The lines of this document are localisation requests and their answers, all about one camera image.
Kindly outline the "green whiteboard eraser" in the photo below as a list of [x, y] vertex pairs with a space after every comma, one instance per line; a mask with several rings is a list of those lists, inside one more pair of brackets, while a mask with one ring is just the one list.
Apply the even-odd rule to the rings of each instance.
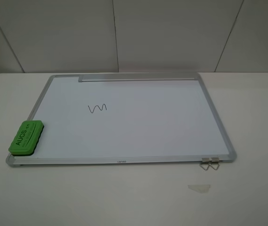
[[43, 129], [44, 124], [40, 120], [22, 122], [8, 151], [13, 156], [33, 155]]

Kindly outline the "white framed whiteboard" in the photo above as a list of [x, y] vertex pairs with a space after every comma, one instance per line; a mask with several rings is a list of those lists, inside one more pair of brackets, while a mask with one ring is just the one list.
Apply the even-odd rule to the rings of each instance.
[[[203, 79], [78, 82], [49, 77], [26, 121], [44, 124], [33, 155], [6, 158], [11, 167], [198, 163], [236, 159]], [[88, 105], [106, 104], [90, 113]]]

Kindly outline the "grey whiteboard pen tray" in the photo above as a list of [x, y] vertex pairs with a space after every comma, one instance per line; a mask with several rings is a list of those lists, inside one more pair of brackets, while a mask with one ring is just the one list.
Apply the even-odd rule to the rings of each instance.
[[102, 81], [182, 81], [201, 80], [199, 73], [86, 73], [79, 76], [78, 82]]

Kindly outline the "black marker scribble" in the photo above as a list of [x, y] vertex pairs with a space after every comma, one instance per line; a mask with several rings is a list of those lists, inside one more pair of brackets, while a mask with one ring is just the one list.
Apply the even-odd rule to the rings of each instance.
[[88, 109], [89, 109], [90, 113], [93, 114], [95, 112], [95, 110], [98, 110], [98, 111], [105, 110], [105, 111], [107, 111], [107, 106], [106, 106], [106, 104], [102, 104], [101, 106], [95, 105], [93, 107], [88, 105]]

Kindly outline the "left metal hanging clip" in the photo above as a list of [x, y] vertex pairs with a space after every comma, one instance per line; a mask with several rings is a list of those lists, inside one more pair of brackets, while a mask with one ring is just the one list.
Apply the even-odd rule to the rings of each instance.
[[211, 159], [210, 158], [202, 158], [199, 166], [205, 170], [205, 171], [208, 171], [208, 169], [210, 168], [210, 162], [211, 162]]

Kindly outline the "metal hanging clip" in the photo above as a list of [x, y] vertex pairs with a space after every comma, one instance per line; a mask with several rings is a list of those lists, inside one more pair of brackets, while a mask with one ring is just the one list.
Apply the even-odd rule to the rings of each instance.
[[211, 158], [211, 160], [209, 161], [208, 165], [214, 169], [214, 170], [218, 170], [220, 167], [220, 159], [219, 157], [213, 157]]
[[211, 162], [211, 159], [210, 158], [202, 158], [199, 166], [205, 170], [205, 171], [208, 171], [208, 169], [210, 168], [210, 162]]

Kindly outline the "right metal hanging clip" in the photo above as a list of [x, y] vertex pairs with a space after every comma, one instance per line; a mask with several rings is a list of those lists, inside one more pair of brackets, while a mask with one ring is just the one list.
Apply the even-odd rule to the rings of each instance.
[[211, 158], [211, 160], [209, 161], [208, 165], [214, 169], [214, 170], [218, 170], [220, 167], [220, 159], [219, 157], [213, 157]]

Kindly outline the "clear tape piece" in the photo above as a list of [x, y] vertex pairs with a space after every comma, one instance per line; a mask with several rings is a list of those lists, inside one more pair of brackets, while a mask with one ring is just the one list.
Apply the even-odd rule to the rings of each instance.
[[211, 185], [188, 185], [188, 188], [197, 193], [205, 194], [209, 192]]

